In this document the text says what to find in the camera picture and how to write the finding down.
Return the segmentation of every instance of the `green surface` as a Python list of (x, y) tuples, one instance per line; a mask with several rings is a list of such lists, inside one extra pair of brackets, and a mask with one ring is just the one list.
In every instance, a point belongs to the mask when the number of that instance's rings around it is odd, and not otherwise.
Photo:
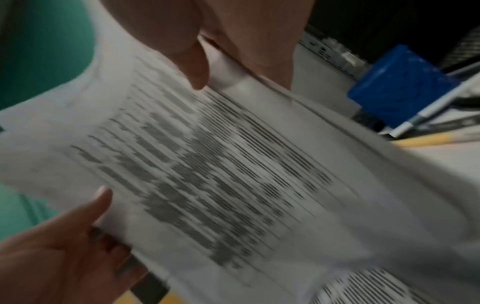
[(77, 77), (94, 47), (81, 0), (13, 2), (0, 39), (0, 110)]
[(46, 200), (29, 199), (0, 184), (0, 241), (57, 214)]

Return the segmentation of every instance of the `sheet of paper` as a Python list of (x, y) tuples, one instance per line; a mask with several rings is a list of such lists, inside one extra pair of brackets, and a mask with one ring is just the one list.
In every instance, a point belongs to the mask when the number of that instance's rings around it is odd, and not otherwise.
[(48, 92), (0, 114), (0, 180), (61, 210), (112, 187), (103, 227), (187, 301), (305, 303), (339, 265), (475, 235), (460, 180), (229, 70), (213, 48), (212, 85), (194, 92), (119, 39), (72, 100), (53, 107)]

